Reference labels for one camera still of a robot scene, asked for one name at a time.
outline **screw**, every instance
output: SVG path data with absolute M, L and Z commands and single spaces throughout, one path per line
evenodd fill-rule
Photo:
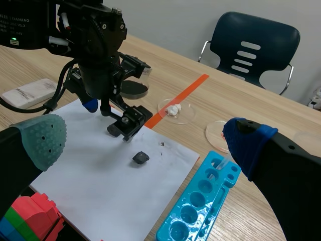
M 112 8 L 111 10 L 113 13 L 116 13 L 116 14 L 120 14 L 121 13 L 121 9 L 118 9 L 118 8 Z
M 129 122 L 129 119 L 128 119 L 127 117 L 123 117 L 123 118 L 121 119 L 121 122 L 123 122 L 123 123 L 128 123 L 128 122 Z

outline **transparent cup lid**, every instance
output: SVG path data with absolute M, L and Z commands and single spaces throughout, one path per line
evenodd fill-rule
M 209 123 L 206 126 L 205 135 L 207 140 L 213 147 L 221 152 L 229 153 L 229 149 L 223 135 L 223 127 L 225 123 L 225 121 L 221 120 Z
M 196 111 L 185 100 L 165 99 L 158 104 L 158 113 L 167 121 L 187 124 L 195 119 Z

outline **clear plastic dish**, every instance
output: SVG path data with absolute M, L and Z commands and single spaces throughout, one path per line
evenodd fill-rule
M 175 116 L 169 115 L 166 112 L 166 108 L 175 104 L 180 104 L 181 110 Z M 180 101 L 177 99 L 165 99 L 161 101 L 158 104 L 158 113 L 167 121 L 180 125 L 192 122 L 196 116 L 196 111 L 191 104 L 189 104 L 185 100 Z
M 225 121 L 221 120 L 209 123 L 206 126 L 205 135 L 207 140 L 213 147 L 215 147 L 217 150 L 221 152 L 229 153 L 227 143 L 223 136 L 223 127 L 225 123 Z

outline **red toy block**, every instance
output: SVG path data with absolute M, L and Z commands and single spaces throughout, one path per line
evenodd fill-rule
M 54 209 L 56 204 L 55 206 L 53 206 L 52 203 L 48 200 L 48 196 L 45 193 L 40 194 L 39 192 L 36 192 L 31 198 L 47 214 L 51 221 L 51 224 L 54 224 L 58 218 L 57 211 Z
M 25 220 L 40 240 L 44 239 L 58 219 L 58 223 L 46 241 L 55 241 L 64 227 L 64 220 L 56 204 L 48 200 L 45 193 L 35 193 L 32 197 L 19 197 L 12 204 L 12 208 Z
M 19 197 L 12 204 L 12 208 L 25 220 L 40 240 L 46 236 L 52 223 L 47 214 L 30 197 Z

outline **teal rubber gripper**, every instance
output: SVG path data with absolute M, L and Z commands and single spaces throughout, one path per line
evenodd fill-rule
M 35 166 L 47 171 L 60 157 L 67 139 L 65 121 L 56 114 L 28 119 L 11 127 L 21 132 L 24 148 Z

